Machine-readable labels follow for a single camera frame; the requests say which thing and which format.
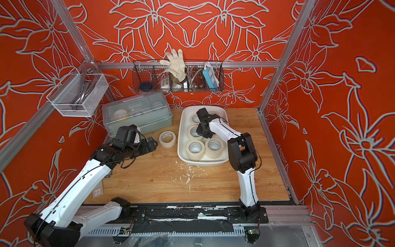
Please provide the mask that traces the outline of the beige tape roll three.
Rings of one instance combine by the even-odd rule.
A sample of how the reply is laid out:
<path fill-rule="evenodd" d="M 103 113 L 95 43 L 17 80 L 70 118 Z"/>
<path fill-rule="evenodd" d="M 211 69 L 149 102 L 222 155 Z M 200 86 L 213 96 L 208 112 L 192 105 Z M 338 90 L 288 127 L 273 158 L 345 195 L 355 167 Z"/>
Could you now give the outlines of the beige tape roll three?
<path fill-rule="evenodd" d="M 188 129 L 188 139 L 190 141 L 202 141 L 204 138 L 197 133 L 198 125 L 193 125 Z"/>

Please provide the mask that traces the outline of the beige tape roll one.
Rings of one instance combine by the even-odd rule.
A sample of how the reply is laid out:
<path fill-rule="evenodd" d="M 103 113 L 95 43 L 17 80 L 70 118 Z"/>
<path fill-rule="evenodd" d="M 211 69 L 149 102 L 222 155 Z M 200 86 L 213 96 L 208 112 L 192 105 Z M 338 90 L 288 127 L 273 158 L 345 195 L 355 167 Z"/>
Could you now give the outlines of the beige tape roll one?
<path fill-rule="evenodd" d="M 171 148 L 171 147 L 173 147 L 175 145 L 176 141 L 177 141 L 177 136 L 172 131 L 164 131 L 159 136 L 159 143 L 164 148 Z"/>

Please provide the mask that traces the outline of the beige tape roll two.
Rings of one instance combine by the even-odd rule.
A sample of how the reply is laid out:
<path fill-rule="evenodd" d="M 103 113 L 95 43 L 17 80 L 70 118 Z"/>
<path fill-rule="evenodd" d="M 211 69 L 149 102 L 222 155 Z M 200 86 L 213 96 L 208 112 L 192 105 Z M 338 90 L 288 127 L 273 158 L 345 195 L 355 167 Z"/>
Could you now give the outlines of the beige tape roll two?
<path fill-rule="evenodd" d="M 219 138 L 212 138 L 205 143 L 205 152 L 211 158 L 219 158 L 224 151 L 224 144 Z"/>

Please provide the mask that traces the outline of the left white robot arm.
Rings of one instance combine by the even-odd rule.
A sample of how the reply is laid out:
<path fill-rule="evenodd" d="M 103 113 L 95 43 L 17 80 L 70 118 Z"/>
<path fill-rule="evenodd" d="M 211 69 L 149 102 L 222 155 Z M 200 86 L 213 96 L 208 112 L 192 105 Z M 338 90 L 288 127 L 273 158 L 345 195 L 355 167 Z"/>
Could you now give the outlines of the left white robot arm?
<path fill-rule="evenodd" d="M 66 189 L 43 211 L 30 214 L 24 221 L 34 244 L 43 247 L 73 247 L 87 233 L 111 221 L 133 222 L 131 204 L 116 197 L 88 213 L 77 211 L 88 195 L 118 164 L 135 160 L 156 150 L 153 138 L 136 143 L 112 142 L 101 145 L 90 156 L 80 173 Z"/>

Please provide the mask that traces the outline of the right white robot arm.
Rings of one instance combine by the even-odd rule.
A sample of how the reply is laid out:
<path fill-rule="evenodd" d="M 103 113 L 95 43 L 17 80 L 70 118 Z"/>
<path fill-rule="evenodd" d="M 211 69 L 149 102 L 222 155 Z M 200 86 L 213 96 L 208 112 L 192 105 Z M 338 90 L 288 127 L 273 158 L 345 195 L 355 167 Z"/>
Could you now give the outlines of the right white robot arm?
<path fill-rule="evenodd" d="M 254 146 L 252 137 L 248 133 L 241 133 L 232 129 L 219 115 L 209 114 L 199 118 L 197 133 L 210 138 L 217 135 L 227 143 L 228 160 L 237 172 L 241 190 L 240 208 L 244 218 L 258 217 L 260 202 L 255 186 L 256 162 L 261 158 Z"/>

